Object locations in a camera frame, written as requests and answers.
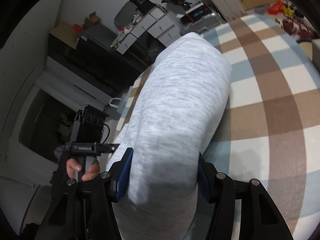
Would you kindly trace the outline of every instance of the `cardboard box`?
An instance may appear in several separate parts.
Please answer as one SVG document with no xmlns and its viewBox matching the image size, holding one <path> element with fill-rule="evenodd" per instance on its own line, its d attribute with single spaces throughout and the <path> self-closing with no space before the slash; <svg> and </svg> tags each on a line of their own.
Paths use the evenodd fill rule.
<svg viewBox="0 0 320 240">
<path fill-rule="evenodd" d="M 51 35 L 73 49 L 76 49 L 80 37 L 80 33 L 77 32 L 68 23 L 59 24 L 57 27 L 50 31 L 49 38 L 51 38 Z"/>
<path fill-rule="evenodd" d="M 82 27 L 84 29 L 87 29 L 87 28 L 95 25 L 98 22 L 100 22 L 100 18 L 98 16 L 96 16 L 96 12 L 93 12 L 93 13 L 89 14 L 89 18 L 86 17 L 84 19 L 84 24 L 82 25 Z"/>
</svg>

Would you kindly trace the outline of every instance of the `red object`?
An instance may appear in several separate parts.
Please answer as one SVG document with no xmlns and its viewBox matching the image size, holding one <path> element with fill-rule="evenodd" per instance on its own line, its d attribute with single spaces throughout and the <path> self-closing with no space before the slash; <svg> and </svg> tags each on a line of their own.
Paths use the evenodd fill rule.
<svg viewBox="0 0 320 240">
<path fill-rule="evenodd" d="M 74 24 L 73 28 L 79 33 L 82 33 L 84 31 L 84 29 L 81 26 L 79 26 L 78 24 Z"/>
<path fill-rule="evenodd" d="M 298 30 L 298 36 L 300 38 L 311 39 L 310 29 L 303 22 L 299 22 L 298 24 L 300 26 L 300 28 Z"/>
<path fill-rule="evenodd" d="M 283 13 L 283 5 L 284 3 L 279 0 L 273 6 L 269 7 L 268 14 L 278 14 Z"/>
<path fill-rule="evenodd" d="M 294 26 L 294 21 L 291 18 L 286 18 L 282 21 L 283 29 L 289 35 L 295 35 L 297 28 Z"/>
</svg>

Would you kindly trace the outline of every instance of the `black cable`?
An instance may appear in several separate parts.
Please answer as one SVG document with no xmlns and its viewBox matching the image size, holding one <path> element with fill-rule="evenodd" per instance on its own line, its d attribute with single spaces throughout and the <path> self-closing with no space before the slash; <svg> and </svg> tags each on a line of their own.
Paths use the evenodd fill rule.
<svg viewBox="0 0 320 240">
<path fill-rule="evenodd" d="M 109 127 L 109 125 L 107 125 L 107 124 L 103 124 L 103 125 L 105 125 L 106 127 L 108 127 L 108 130 L 109 130 L 107 137 L 106 137 L 105 140 L 103 141 L 103 143 L 105 143 L 106 140 L 108 139 L 109 135 L 110 135 L 110 127 Z"/>
</svg>

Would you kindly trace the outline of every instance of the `gray sweatpants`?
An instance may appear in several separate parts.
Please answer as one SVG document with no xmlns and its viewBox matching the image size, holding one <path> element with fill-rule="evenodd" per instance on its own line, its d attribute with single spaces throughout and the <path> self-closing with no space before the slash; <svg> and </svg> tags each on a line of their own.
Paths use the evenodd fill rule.
<svg viewBox="0 0 320 240">
<path fill-rule="evenodd" d="M 231 65 L 198 34 L 156 59 L 106 170 L 134 149 L 126 196 L 114 211 L 124 240 L 182 239 L 196 210 L 199 152 L 229 95 Z"/>
</svg>

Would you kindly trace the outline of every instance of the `black handle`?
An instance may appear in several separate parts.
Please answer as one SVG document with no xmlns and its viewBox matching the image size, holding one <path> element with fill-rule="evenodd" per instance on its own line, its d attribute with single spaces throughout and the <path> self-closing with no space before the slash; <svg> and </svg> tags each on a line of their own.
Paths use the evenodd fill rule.
<svg viewBox="0 0 320 240">
<path fill-rule="evenodd" d="M 82 176 L 85 174 L 85 163 L 86 163 L 87 156 L 78 155 L 77 157 L 75 157 L 75 159 L 82 166 L 81 171 L 78 172 L 78 182 L 81 182 Z"/>
</svg>

